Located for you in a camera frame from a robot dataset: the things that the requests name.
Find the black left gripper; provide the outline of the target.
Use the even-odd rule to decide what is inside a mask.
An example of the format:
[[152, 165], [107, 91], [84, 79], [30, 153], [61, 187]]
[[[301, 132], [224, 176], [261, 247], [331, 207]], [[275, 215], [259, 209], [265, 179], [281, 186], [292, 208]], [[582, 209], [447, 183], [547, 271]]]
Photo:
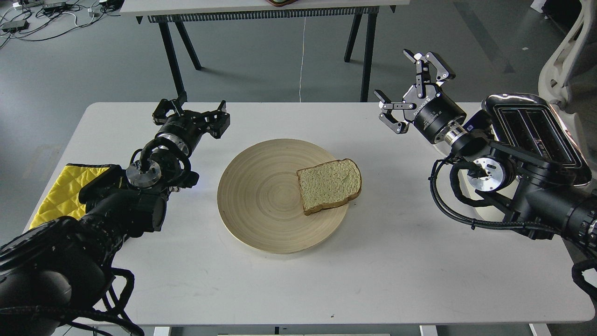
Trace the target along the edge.
[[209, 112], [198, 113], [183, 110], [185, 98], [163, 98], [152, 113], [152, 121], [161, 125], [156, 138], [162, 137], [173, 142], [181, 151], [194, 151], [203, 134], [209, 133], [219, 140], [230, 126], [230, 114], [226, 101]]

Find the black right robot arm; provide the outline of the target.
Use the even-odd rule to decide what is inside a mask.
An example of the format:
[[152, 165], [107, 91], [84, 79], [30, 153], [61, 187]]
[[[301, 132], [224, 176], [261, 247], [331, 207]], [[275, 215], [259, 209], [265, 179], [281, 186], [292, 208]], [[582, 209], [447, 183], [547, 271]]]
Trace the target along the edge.
[[573, 281], [595, 299], [583, 273], [596, 268], [596, 192], [582, 189], [591, 170], [554, 108], [535, 94], [491, 94], [467, 119], [441, 89], [456, 76], [443, 59], [403, 53], [415, 83], [401, 102], [375, 90], [379, 118], [396, 134], [414, 126], [429, 143], [449, 146], [429, 176], [439, 210], [471, 228], [569, 241], [586, 257], [573, 265]]

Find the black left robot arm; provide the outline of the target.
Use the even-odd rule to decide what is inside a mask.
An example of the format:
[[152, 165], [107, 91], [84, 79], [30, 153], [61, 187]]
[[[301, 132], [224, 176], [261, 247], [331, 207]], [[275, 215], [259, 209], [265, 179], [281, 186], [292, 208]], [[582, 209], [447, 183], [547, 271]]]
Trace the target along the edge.
[[189, 159], [202, 135], [218, 139], [230, 126], [225, 101], [202, 113], [183, 109], [185, 101], [161, 100], [155, 138], [128, 168], [110, 166], [83, 187], [80, 219], [55, 217], [1, 247], [3, 336], [50, 336], [62, 325], [106, 334], [78, 318], [144, 334], [125, 313], [134, 274], [114, 268], [114, 257], [127, 239], [161, 230], [170, 194], [197, 184]]

